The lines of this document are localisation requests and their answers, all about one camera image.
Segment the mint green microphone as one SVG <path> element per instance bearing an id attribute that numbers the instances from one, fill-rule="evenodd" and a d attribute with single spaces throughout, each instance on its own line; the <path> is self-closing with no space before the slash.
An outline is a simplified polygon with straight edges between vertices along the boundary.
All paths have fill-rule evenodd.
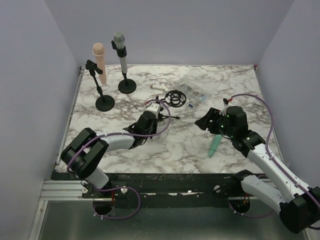
<path id="1" fill-rule="evenodd" d="M 218 146 L 220 145 L 221 139 L 222 139 L 222 136 L 220 134 L 216 134 L 214 136 L 214 138 L 209 146 L 209 149 L 208 149 L 208 157 L 209 158 L 211 158 L 215 154 Z"/>

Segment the black shock mount tripod stand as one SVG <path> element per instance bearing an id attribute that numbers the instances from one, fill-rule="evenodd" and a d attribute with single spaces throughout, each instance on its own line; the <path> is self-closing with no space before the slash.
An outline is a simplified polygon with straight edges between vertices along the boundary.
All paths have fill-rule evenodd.
<path id="1" fill-rule="evenodd" d="M 164 98 L 160 99 L 159 96 L 156 96 L 155 99 L 162 101 L 169 107 L 180 108 L 186 103 L 187 97 L 183 92 L 179 90 L 171 90 L 165 94 Z M 168 115 L 163 115 L 162 113 L 158 114 L 158 121 L 160 122 L 168 118 Z M 180 119 L 179 116 L 172 116 L 172 118 L 176 120 Z"/>

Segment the black clip microphone stand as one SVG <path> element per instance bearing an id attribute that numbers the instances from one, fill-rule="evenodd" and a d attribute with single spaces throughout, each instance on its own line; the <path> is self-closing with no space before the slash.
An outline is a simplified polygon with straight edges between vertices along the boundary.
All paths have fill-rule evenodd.
<path id="1" fill-rule="evenodd" d="M 98 68 L 98 65 L 96 63 L 94 63 L 89 59 L 86 61 L 85 69 L 89 71 L 89 74 L 93 78 L 96 85 L 96 90 L 99 94 L 99 97 L 95 101 L 95 107 L 100 112 L 110 111 L 115 106 L 115 100 L 110 95 L 103 94 L 103 90 L 98 84 L 98 81 L 96 78 L 96 73 L 100 75 L 103 73 L 103 71 L 100 68 Z"/>

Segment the peach pink microphone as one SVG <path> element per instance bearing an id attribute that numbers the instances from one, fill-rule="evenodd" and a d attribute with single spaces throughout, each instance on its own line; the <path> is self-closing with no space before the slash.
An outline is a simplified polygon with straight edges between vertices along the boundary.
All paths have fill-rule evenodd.
<path id="1" fill-rule="evenodd" d="M 95 43 L 92 47 L 92 53 L 95 56 L 97 67 L 102 70 L 102 73 L 99 74 L 99 79 L 102 85 L 107 84 L 107 75 L 106 75 L 106 63 L 105 55 L 106 49 L 102 43 Z"/>

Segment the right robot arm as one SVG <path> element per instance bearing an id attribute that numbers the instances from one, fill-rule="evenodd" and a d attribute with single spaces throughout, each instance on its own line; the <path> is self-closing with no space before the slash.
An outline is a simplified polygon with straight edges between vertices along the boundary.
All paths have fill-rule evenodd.
<path id="1" fill-rule="evenodd" d="M 246 175 L 230 183 L 230 191 L 241 196 L 248 193 L 273 209 L 284 226 L 297 234 L 320 220 L 320 189 L 311 188 L 292 173 L 267 147 L 266 141 L 249 129 L 247 115 L 240 106 L 223 110 L 210 108 L 195 121 L 201 130 L 230 139 L 233 147 L 256 164 L 274 186 L 256 175 Z"/>

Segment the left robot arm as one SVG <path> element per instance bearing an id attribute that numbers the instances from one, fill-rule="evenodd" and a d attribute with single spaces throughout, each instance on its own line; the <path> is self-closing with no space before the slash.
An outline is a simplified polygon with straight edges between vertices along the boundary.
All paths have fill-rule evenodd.
<path id="1" fill-rule="evenodd" d="M 126 127 L 124 133 L 119 135 L 97 138 L 95 131 L 84 128 L 62 151 L 60 159 L 77 177 L 91 183 L 99 197 L 107 197 L 111 191 L 109 177 L 98 167 L 104 154 L 143 145 L 149 135 L 156 133 L 157 125 L 158 114 L 146 110 L 136 123 Z"/>

